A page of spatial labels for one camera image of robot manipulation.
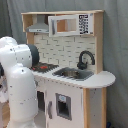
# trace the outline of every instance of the kitchen countertop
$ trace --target kitchen countertop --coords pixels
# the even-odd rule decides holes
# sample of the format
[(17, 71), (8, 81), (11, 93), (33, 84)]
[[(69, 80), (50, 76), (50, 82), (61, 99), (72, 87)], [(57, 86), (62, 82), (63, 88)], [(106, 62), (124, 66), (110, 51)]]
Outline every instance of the kitchen countertop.
[(70, 84), (76, 87), (82, 88), (103, 88), (112, 85), (115, 82), (115, 76), (108, 71), (101, 71), (99, 74), (94, 74), (86, 80), (76, 81), (68, 78), (62, 78), (58, 76), (53, 76), (52, 74), (64, 67), (55, 68), (47, 73), (33, 72), (34, 75), (43, 77), (44, 79), (49, 79), (58, 82), (64, 82), (65, 84)]

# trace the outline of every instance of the wooden frame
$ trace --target wooden frame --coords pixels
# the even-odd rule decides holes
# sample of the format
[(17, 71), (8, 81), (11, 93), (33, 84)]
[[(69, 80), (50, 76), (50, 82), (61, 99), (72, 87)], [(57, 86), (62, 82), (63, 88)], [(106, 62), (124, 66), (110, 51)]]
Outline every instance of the wooden frame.
[[(25, 32), (26, 28), (33, 24), (33, 15), (37, 14), (47, 14), (47, 15), (72, 15), (72, 14), (88, 14), (93, 13), (94, 18), (94, 33), (88, 34), (89, 36), (95, 36), (96, 48), (95, 48), (95, 65), (96, 70), (95, 74), (103, 71), (103, 10), (93, 10), (93, 11), (61, 11), (61, 12), (28, 12), (22, 13), (23, 20), (23, 31)], [(58, 23), (60, 26), (57, 28), (58, 31), (65, 31), (65, 22), (60, 21)], [(27, 43), (34, 44), (34, 33), (26, 33)], [(83, 108), (84, 108), (84, 128), (90, 128), (90, 90), (83, 89)], [(102, 89), (102, 128), (106, 128), (106, 88)]]

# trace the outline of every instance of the cabinet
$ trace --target cabinet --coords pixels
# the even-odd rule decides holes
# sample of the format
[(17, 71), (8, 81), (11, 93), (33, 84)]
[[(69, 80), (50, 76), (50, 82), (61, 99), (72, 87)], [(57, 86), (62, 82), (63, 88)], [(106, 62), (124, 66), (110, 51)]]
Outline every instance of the cabinet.
[(46, 81), (47, 128), (84, 128), (83, 89)]
[(48, 21), (50, 37), (93, 34), (93, 13), (49, 16)]

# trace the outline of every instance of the toy kitchen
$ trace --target toy kitchen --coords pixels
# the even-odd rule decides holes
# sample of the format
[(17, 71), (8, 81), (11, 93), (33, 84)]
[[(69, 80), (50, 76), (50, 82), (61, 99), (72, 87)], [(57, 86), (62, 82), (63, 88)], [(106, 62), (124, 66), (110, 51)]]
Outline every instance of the toy kitchen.
[(40, 54), (31, 68), (39, 95), (37, 128), (106, 128), (106, 87), (115, 76), (103, 71), (103, 13), (22, 13), (27, 43)]

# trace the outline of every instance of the sink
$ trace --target sink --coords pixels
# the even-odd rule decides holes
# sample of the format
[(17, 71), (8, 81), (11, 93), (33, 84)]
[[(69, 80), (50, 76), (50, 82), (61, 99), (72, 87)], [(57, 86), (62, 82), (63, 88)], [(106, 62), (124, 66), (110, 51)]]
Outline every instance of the sink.
[[(68, 76), (63, 76), (62, 73), (63, 72), (67, 72), (67, 71), (75, 71), (79, 73), (79, 76), (77, 78), (71, 78)], [(53, 73), (54, 76), (58, 76), (58, 77), (62, 77), (62, 78), (67, 78), (67, 79), (74, 79), (77, 81), (83, 81), (88, 79), (89, 77), (91, 77), (94, 73), (91, 71), (86, 71), (86, 70), (80, 70), (80, 69), (75, 69), (75, 68), (62, 68), (56, 72)]]

